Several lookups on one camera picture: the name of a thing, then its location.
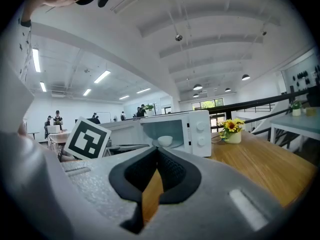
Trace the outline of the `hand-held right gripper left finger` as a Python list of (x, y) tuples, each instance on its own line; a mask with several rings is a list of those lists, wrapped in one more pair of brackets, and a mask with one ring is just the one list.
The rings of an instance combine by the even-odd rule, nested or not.
[(77, 191), (68, 196), (75, 216), (74, 240), (157, 240), (158, 228), (144, 225), (143, 192), (157, 168), (158, 150), (62, 163)]

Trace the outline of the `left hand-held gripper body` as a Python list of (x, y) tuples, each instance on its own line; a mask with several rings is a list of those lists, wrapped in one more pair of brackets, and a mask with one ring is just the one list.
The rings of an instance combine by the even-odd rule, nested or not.
[(64, 151), (80, 160), (102, 158), (112, 131), (79, 117), (69, 134)]

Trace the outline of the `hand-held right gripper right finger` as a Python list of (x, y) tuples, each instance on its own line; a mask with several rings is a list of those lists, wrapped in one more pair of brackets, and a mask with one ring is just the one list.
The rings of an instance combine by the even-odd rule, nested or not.
[(267, 190), (222, 162), (159, 148), (163, 193), (145, 240), (265, 240), (286, 210)]

